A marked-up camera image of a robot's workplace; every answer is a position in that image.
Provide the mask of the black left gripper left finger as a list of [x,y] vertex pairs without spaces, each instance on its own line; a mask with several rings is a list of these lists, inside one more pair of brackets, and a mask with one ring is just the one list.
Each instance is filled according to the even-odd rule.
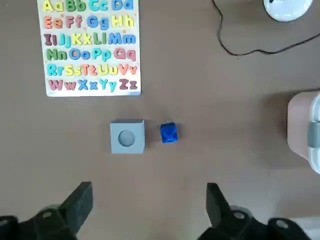
[[14,215],[0,217],[2,240],[76,240],[93,209],[93,185],[81,182],[61,204],[40,210],[25,221]]

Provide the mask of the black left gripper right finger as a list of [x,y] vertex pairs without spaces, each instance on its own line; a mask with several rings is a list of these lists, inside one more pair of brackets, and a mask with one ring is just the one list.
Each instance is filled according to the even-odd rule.
[[309,240],[294,221],[274,217],[261,223],[241,209],[232,209],[217,183],[207,183],[206,212],[211,226],[201,240]]

